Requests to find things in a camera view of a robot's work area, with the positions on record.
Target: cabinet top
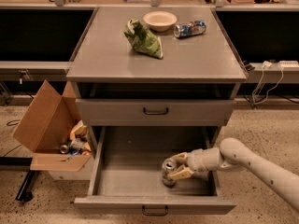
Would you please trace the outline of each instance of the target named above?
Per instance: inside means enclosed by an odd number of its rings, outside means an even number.
[[[173,29],[155,33],[162,40],[159,60],[134,51],[124,36],[132,19],[155,10],[175,14],[178,23],[206,21],[203,35],[178,39]],[[67,74],[75,82],[242,82],[246,75],[209,7],[99,7]]]

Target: soda can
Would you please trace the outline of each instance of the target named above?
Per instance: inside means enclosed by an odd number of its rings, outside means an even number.
[[[206,22],[203,20],[190,21],[186,23],[176,24],[174,35],[176,38],[187,37],[192,35],[200,35],[206,31]]]
[[[60,146],[59,150],[62,154],[66,154],[69,151],[69,145],[67,143],[64,143]]]

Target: speckled floor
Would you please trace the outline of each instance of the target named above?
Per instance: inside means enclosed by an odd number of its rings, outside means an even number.
[[[13,126],[7,123],[20,119],[26,106],[0,107],[0,156],[16,147]],[[299,175],[299,105],[287,101],[269,101],[251,107],[244,100],[236,100],[235,111],[222,129],[223,137],[240,139],[254,152]],[[30,157],[25,147],[18,147],[8,156]],[[34,199],[28,203],[15,201],[26,173],[0,171],[0,223],[299,223],[299,216],[271,189],[249,171],[219,172],[225,200],[234,200],[237,207],[225,216],[118,216],[84,215],[74,205],[75,197],[87,193],[88,181],[55,181],[41,172],[34,189]]]

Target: gray cabinet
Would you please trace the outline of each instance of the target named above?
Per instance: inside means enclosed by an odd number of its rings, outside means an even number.
[[[99,7],[67,74],[95,155],[87,196],[75,205],[86,213],[226,214],[235,204],[221,197],[216,173],[170,189],[161,166],[179,152],[214,145],[246,74],[207,7],[159,7],[178,22],[205,19],[206,35],[159,34],[162,60],[132,51],[122,27],[153,9]]]

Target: open drawer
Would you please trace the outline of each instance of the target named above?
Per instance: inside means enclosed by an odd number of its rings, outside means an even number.
[[[233,100],[77,99],[87,125],[223,126]]]
[[[162,181],[163,161],[179,152],[206,148],[205,130],[179,126],[100,128],[88,196],[76,198],[85,213],[226,214],[235,207],[221,197],[216,173],[205,179]]]

